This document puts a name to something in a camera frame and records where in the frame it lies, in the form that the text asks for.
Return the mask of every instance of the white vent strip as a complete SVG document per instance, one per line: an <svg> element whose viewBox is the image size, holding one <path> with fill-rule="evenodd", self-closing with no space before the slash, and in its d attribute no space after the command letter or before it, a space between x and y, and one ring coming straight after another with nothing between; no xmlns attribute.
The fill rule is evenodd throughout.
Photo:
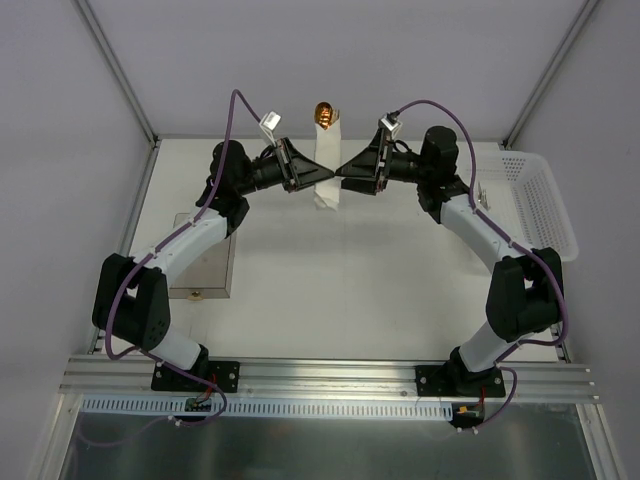
<svg viewBox="0 0 640 480"><path fill-rule="evenodd" d="M82 404L85 413L116 413L125 415L199 416L199 412L185 412L187 397L125 397L87 395ZM222 402L216 399L213 411ZM286 417L286 418L361 418L395 420L441 420L453 416L447 402L399 401L347 401L347 400L272 400L230 398L225 415L231 417Z"/></svg>

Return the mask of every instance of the white basket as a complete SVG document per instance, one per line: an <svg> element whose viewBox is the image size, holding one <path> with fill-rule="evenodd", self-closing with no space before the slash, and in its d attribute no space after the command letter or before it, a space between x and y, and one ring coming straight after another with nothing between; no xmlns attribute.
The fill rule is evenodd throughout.
<svg viewBox="0 0 640 480"><path fill-rule="evenodd" d="M525 240L536 248L552 247L563 262L578 256L567 210L547 161L523 152L482 152L477 158L476 199L486 192L489 215L514 240ZM470 164L459 165L468 184Z"/></svg>

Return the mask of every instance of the white wall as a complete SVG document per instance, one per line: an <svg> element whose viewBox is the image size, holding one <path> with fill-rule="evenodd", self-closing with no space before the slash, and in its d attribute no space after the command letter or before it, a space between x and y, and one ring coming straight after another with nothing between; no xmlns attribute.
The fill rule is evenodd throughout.
<svg viewBox="0 0 640 480"><path fill-rule="evenodd" d="M146 141L68 0L0 2L0 465L26 477Z"/></svg>
<svg viewBox="0 0 640 480"><path fill-rule="evenodd" d="M314 137L319 101L342 138L373 136L384 112L431 98L476 140L502 140L583 0L92 0L160 134L225 129L241 89L281 133ZM445 117L403 115L405 139ZM234 133L255 137L245 112Z"/></svg>
<svg viewBox="0 0 640 480"><path fill-rule="evenodd" d="M593 365L629 478L640 477L640 3L603 2L516 148L549 160L578 237L565 268L578 361Z"/></svg>

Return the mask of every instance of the white napkin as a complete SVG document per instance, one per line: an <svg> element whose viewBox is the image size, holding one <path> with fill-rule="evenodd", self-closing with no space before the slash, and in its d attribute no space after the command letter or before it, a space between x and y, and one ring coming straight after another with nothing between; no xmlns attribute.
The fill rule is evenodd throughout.
<svg viewBox="0 0 640 480"><path fill-rule="evenodd" d="M340 119L336 120L333 125L326 130L316 124L315 162L333 171L340 168L341 140ZM330 180L315 184L313 200L316 203L316 208L338 210L338 204L340 203L340 180L339 177L334 177Z"/></svg>

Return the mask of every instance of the black mounting plate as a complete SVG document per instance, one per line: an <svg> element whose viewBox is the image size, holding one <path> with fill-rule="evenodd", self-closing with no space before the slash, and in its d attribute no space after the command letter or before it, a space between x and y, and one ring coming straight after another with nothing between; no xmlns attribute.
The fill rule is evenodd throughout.
<svg viewBox="0 0 640 480"><path fill-rule="evenodd" d="M224 393L237 393L240 380L239 362L220 362L209 360L208 374L204 378L216 376L216 385ZM194 382L182 375L168 369L164 365L153 370L151 390L154 392L196 392L201 393L207 389L206 385Z"/></svg>
<svg viewBox="0 0 640 480"><path fill-rule="evenodd" d="M429 379L442 368L442 365L418 365L416 372L416 389L419 397L478 397L482 396L484 387L485 398L503 398L506 395L502 372L494 368L487 381L477 385L477 391L472 394L461 395L453 382L432 382Z"/></svg>

